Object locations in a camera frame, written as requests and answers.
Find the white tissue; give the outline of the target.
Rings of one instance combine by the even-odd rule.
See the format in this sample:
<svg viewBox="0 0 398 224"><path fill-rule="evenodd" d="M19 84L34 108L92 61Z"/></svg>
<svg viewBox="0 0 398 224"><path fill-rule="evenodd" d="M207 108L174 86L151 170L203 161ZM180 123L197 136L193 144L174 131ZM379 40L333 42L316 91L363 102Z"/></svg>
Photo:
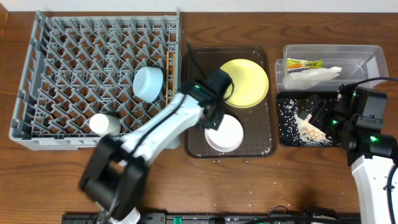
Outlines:
<svg viewBox="0 0 398 224"><path fill-rule="evenodd" d="M311 68L301 72L289 73L282 80L282 86L287 90L307 90L317 84L330 81L340 75L341 67Z"/></svg>

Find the yellow plate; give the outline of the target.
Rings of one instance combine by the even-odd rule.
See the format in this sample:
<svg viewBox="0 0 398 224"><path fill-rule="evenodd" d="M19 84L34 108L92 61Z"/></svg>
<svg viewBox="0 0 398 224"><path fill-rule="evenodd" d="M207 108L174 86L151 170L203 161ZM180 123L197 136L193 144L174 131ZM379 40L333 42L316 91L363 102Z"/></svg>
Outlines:
<svg viewBox="0 0 398 224"><path fill-rule="evenodd" d="M259 104L269 90L269 79L265 70L248 59L234 59L224 63L220 69L226 72L234 83L229 86L226 103L235 108L250 108Z"/></svg>

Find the green snack wrapper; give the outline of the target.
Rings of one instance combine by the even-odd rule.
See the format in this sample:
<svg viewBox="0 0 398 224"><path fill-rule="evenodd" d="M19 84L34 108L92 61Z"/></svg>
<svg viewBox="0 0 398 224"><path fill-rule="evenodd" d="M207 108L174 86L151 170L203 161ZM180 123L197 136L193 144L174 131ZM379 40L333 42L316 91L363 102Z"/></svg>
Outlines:
<svg viewBox="0 0 398 224"><path fill-rule="evenodd" d="M287 59L287 67L289 70L304 69L304 68L323 68L323 60L302 60L302 59Z"/></svg>

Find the white bowl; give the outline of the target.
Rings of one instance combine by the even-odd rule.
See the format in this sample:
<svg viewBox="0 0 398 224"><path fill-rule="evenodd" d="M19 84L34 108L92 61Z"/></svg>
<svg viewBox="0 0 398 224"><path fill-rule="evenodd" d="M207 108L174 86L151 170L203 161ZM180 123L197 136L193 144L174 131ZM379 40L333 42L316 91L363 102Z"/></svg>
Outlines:
<svg viewBox="0 0 398 224"><path fill-rule="evenodd" d="M217 130L205 129L205 139L207 143L216 151L232 152L242 143L244 130L242 124L228 114L223 116L221 124Z"/></svg>

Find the light blue bowl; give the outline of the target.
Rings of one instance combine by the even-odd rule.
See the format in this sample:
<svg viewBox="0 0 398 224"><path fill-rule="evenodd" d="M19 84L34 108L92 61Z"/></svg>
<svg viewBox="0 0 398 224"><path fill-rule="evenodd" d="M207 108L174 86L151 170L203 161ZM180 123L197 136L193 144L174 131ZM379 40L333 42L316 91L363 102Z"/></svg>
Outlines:
<svg viewBox="0 0 398 224"><path fill-rule="evenodd" d="M134 76L133 93L146 103L153 102L162 90L164 75L160 68L142 67Z"/></svg>

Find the white cup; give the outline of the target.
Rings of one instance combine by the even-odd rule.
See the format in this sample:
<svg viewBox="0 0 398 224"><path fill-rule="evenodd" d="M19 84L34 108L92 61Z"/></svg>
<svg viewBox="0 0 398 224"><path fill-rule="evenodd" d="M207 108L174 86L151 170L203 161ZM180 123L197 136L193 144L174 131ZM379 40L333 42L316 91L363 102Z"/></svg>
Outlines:
<svg viewBox="0 0 398 224"><path fill-rule="evenodd" d="M95 114L90 118L89 127L99 136L117 136L121 130L120 122L116 117L102 113Z"/></svg>

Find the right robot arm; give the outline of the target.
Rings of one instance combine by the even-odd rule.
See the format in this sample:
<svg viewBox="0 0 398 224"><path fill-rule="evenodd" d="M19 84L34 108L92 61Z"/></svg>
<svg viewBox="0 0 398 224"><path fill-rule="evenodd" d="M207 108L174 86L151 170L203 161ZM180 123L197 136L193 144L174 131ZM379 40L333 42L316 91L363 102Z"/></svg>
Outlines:
<svg viewBox="0 0 398 224"><path fill-rule="evenodd" d="M307 120L346 151L362 223L397 223L397 139L382 134L387 95L341 86L336 99L313 94L298 102Z"/></svg>

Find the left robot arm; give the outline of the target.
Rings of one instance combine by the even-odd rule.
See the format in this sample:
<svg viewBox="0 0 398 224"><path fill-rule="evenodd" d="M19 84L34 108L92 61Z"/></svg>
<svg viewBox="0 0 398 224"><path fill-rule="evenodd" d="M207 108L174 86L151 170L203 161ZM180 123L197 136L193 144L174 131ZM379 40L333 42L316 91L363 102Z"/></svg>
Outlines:
<svg viewBox="0 0 398 224"><path fill-rule="evenodd" d="M119 139L103 136L82 174L79 188L101 211L95 223L137 223L149 167L192 126L218 129L233 79L221 69L206 80L181 84L173 100L139 129Z"/></svg>

